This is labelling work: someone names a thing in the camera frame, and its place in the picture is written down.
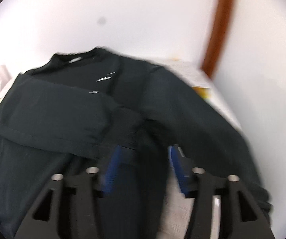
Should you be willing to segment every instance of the folded sleeve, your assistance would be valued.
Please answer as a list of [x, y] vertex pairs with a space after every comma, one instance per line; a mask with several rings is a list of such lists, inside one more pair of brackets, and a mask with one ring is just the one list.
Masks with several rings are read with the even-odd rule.
[[177, 143], [197, 167], [215, 176], [238, 175], [268, 218], [268, 192], [262, 187], [245, 140], [187, 84], [163, 67], [149, 76], [141, 100], [144, 117], [161, 140]]

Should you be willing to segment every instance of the black sweatshirt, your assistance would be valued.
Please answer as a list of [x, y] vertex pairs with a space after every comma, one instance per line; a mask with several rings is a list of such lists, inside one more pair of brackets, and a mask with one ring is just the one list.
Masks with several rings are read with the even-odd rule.
[[155, 238], [173, 144], [212, 175], [238, 175], [268, 216], [248, 147], [223, 117], [164, 67], [95, 48], [19, 75], [0, 104], [3, 235], [15, 236], [51, 175], [79, 174], [115, 144], [130, 158], [99, 199], [106, 239]]

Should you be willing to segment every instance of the silver bolt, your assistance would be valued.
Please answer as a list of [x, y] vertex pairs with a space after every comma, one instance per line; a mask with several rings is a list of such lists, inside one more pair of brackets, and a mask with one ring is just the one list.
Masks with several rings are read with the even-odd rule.
[[227, 177], [227, 179], [230, 182], [238, 182], [239, 181], [239, 177], [237, 175], [230, 175], [230, 176]]
[[90, 174], [90, 173], [99, 172], [99, 169], [97, 167], [90, 167], [90, 168], [86, 169], [85, 171], [86, 171], [86, 173]]
[[53, 174], [51, 179], [54, 181], [60, 181], [63, 179], [63, 175], [62, 174]]
[[203, 174], [203, 173], [205, 173], [205, 170], [204, 170], [203, 168], [194, 167], [194, 168], [192, 169], [192, 172], [193, 172], [193, 173], [197, 173], [197, 174]]

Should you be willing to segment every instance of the brown wooden pole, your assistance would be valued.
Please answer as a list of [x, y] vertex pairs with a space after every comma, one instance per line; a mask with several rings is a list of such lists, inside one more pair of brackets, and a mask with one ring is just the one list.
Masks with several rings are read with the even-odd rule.
[[226, 39], [233, 4], [234, 0], [218, 0], [212, 34], [201, 67], [209, 78], [213, 76], [217, 60]]

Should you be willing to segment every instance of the clothing tag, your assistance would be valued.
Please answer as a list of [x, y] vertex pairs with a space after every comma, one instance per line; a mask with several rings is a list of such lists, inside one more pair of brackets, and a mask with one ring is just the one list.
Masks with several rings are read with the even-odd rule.
[[79, 61], [81, 59], [82, 59], [82, 57], [76, 57], [76, 58], [73, 58], [72, 60], [70, 60], [69, 63], [73, 63], [73, 62]]

